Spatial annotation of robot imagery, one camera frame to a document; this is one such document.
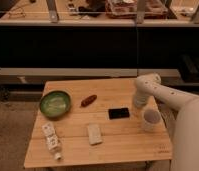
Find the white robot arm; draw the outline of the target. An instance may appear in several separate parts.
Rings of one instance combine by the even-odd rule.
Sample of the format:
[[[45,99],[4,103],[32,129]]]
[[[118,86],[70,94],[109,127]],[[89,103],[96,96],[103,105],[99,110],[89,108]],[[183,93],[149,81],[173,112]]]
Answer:
[[[157,73],[136,77],[134,86],[136,108],[153,96],[178,112],[170,171],[199,171],[199,95],[162,85]]]

